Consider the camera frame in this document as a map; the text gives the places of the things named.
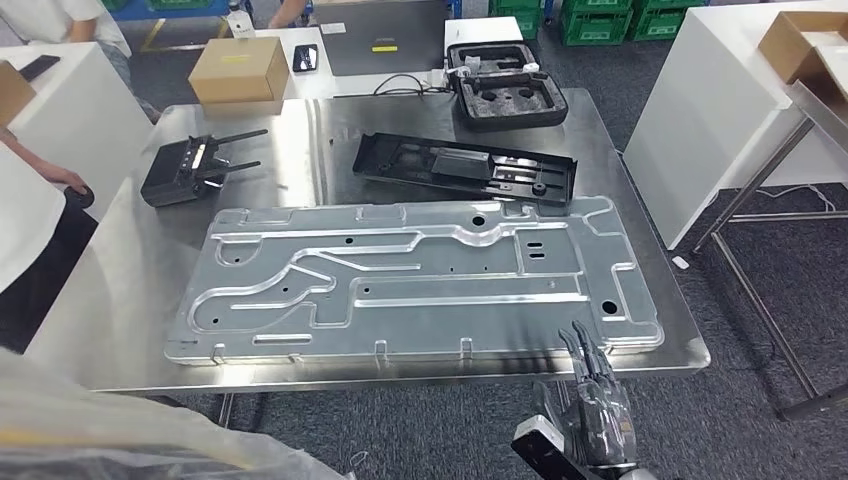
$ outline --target human hand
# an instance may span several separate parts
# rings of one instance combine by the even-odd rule
[[[277,29],[277,28],[285,28],[287,25],[284,25],[280,22],[280,17],[278,15],[274,15],[271,17],[271,21],[268,22],[269,29]]]
[[[62,168],[46,161],[39,162],[37,165],[33,165],[33,167],[35,168],[35,171],[37,171],[39,175],[44,177],[44,179],[48,182],[64,183],[82,195],[85,195],[86,192],[88,192],[88,185],[86,185],[82,177],[77,175],[76,172],[72,172],[67,168]]]

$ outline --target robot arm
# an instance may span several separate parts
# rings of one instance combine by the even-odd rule
[[[606,355],[586,330],[560,330],[574,365],[578,397],[559,414],[542,383],[534,385],[536,415],[516,429],[512,448],[545,479],[649,480],[636,465],[630,401]]]

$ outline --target cardboard box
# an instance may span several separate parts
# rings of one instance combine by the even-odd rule
[[[848,46],[818,47],[818,52],[830,77],[848,101]]]
[[[0,127],[8,127],[35,98],[35,90],[11,63],[0,60]]]
[[[201,105],[207,117],[267,117],[283,111],[282,100],[268,102],[206,103]]]
[[[848,45],[846,12],[780,12],[759,49],[784,82],[801,80],[830,95],[836,85],[816,47],[843,43]]]
[[[188,81],[204,106],[281,102],[289,69],[278,37],[210,40]]]

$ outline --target black pants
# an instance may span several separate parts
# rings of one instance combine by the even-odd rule
[[[71,275],[97,221],[68,201],[53,237],[24,273],[0,292],[0,346],[23,353]]]

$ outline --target stainless steel table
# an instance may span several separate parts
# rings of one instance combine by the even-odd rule
[[[652,352],[610,360],[621,375],[694,373],[710,362],[666,257],[651,230],[587,91],[565,92],[563,125],[478,134],[462,127],[450,95],[289,100],[279,116],[204,119],[198,106],[165,111],[138,167],[121,186],[26,356],[99,391],[167,394],[354,388],[392,383],[526,379],[572,373],[570,361],[470,360],[370,364],[294,362],[190,367],[164,355],[166,331],[215,212],[230,207],[313,206],[445,200],[452,194],[354,177],[363,132],[381,131],[568,155],[578,160],[577,195],[615,201],[665,330]],[[230,176],[217,197],[155,210],[139,195],[160,145],[186,135],[216,136],[267,128],[270,135],[222,148],[235,163],[261,168]]]

